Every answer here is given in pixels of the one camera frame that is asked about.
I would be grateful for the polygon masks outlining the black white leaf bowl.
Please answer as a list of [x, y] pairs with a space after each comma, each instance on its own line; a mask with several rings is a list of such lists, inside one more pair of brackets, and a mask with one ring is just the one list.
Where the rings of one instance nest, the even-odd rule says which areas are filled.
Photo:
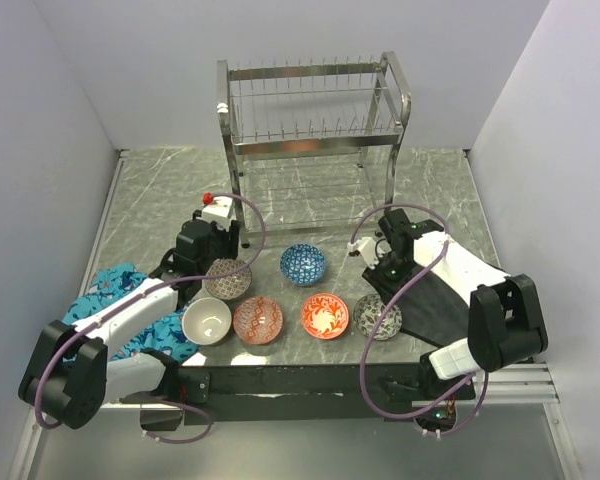
[[[385, 309], [385, 304], [378, 294], [367, 294], [355, 304], [353, 311], [354, 325], [365, 335], [369, 336]], [[380, 325], [375, 340], [386, 341], [396, 336], [402, 327], [402, 312], [394, 306]]]

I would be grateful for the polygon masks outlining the steel two-tier dish rack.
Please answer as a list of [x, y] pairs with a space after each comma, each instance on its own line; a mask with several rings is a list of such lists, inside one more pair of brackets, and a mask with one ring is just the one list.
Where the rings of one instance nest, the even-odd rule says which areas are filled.
[[412, 110], [393, 51], [217, 63], [217, 117], [241, 242], [341, 232], [395, 196]]

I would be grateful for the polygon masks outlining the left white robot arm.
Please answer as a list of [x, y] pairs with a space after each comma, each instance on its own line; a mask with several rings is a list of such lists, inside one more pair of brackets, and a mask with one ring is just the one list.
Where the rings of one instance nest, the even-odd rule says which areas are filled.
[[101, 405], [144, 393], [159, 402], [180, 388], [177, 360], [144, 348], [117, 359], [120, 348], [151, 324], [181, 309], [211, 280], [208, 270], [221, 258], [236, 258], [240, 223], [227, 229], [195, 212], [184, 223], [175, 248], [136, 288], [119, 300], [72, 324], [49, 323], [41, 332], [18, 396], [30, 404], [45, 429], [77, 429]]

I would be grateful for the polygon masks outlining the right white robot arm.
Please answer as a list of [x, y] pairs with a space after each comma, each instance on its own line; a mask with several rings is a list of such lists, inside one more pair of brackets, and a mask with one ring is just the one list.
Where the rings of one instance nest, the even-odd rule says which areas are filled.
[[451, 238], [440, 221], [411, 221], [403, 206], [381, 210], [378, 226], [389, 245], [352, 235], [347, 249], [366, 264], [364, 279], [383, 300], [426, 275], [435, 277], [468, 308], [460, 321], [464, 337], [435, 341], [418, 374], [420, 391], [440, 398], [453, 379], [483, 370], [494, 372], [547, 350], [548, 334], [534, 281], [493, 267]]

